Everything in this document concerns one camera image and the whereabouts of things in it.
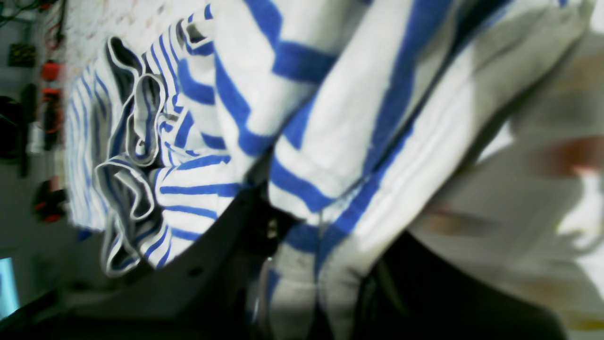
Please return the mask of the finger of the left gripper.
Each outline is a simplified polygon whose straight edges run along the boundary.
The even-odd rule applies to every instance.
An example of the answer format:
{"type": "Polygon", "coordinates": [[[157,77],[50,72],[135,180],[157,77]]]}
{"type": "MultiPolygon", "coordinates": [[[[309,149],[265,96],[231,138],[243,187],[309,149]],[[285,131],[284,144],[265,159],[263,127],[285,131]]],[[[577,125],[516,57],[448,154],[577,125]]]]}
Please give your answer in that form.
{"type": "Polygon", "coordinates": [[[261,267],[293,218],[264,187],[233,200],[166,267],[96,300],[43,295],[1,321],[3,340],[263,340],[261,267]]]}
{"type": "Polygon", "coordinates": [[[354,340],[565,340],[543,307],[471,278],[409,232],[361,286],[354,340]]]}

